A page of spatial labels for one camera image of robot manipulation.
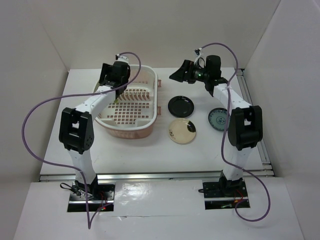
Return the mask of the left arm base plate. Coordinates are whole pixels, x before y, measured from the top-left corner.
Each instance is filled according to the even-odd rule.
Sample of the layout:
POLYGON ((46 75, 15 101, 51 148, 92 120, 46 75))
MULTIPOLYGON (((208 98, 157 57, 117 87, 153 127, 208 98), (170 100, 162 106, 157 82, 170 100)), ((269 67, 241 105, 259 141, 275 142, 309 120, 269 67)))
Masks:
MULTIPOLYGON (((114 211, 115 183, 101 184, 97 193, 88 194, 88 209, 95 212, 98 208, 104 206, 101 212, 114 211)), ((68 213, 86 212, 85 192, 77 190, 76 185, 71 185, 71 192, 68 200, 68 213)))

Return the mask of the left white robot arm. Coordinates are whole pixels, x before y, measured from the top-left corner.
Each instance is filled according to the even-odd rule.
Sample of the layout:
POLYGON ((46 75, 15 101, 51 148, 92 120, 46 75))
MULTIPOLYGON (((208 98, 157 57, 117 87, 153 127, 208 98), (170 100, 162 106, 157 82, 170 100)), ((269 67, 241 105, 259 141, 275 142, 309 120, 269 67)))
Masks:
POLYGON ((75 185, 88 200, 97 197, 99 193, 98 177, 93 169, 90 148, 94 142, 95 118, 120 94, 128 83, 131 68, 124 61, 115 61, 112 65, 102 65, 98 88, 95 95, 74 108, 66 107, 61 113, 59 141, 67 149, 77 172, 75 185))

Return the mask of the green plate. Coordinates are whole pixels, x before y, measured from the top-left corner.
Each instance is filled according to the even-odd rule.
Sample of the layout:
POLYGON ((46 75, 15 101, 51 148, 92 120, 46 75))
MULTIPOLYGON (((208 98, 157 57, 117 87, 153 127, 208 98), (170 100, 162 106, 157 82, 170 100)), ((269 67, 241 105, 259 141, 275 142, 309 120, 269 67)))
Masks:
MULTIPOLYGON (((98 91, 98 88, 100 87, 100 84, 99 83, 96 83, 95 87, 93 88, 93 92, 97 92, 98 91)), ((115 100, 113 101, 113 103, 118 103, 120 100, 119 100, 119 97, 120 97, 120 92, 118 90, 114 91, 115 93, 115 100)))

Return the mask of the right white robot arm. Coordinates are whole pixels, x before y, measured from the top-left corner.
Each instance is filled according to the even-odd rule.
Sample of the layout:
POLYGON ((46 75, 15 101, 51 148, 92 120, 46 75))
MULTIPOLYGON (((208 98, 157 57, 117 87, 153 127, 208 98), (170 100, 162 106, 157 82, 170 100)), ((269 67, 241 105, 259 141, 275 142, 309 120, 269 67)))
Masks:
POLYGON ((243 183, 244 167, 252 149, 263 138, 262 108, 249 104, 231 88, 222 77, 221 58, 217 55, 208 55, 204 66, 198 60, 186 59, 169 78, 180 83, 203 83, 206 91, 226 108, 222 139, 228 140, 233 156, 224 160, 227 166, 221 172, 218 190, 223 196, 232 195, 243 183))

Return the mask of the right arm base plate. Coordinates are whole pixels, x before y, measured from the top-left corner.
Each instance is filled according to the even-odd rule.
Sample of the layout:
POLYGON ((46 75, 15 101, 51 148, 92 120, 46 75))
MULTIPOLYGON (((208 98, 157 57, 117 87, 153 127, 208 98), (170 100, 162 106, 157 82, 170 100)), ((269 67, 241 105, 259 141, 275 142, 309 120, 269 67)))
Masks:
POLYGON ((223 193, 218 182, 203 182, 202 188, 198 190, 203 194, 206 210, 224 210, 238 208, 250 208, 247 187, 244 182, 231 193, 223 193))

